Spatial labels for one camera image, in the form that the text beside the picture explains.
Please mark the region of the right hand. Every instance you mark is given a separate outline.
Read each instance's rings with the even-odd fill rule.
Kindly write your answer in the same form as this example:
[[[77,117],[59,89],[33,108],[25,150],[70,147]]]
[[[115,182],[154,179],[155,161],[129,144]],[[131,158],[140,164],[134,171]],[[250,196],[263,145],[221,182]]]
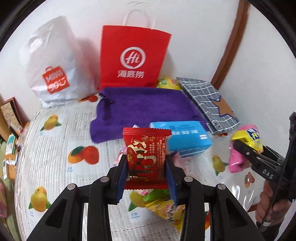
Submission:
[[[283,222],[292,203],[287,199],[281,199],[279,202],[271,205],[272,197],[273,189],[269,185],[269,182],[265,180],[263,191],[260,193],[260,202],[257,204],[255,211],[257,222],[262,223],[264,217],[265,221],[271,223],[271,225],[277,225]]]

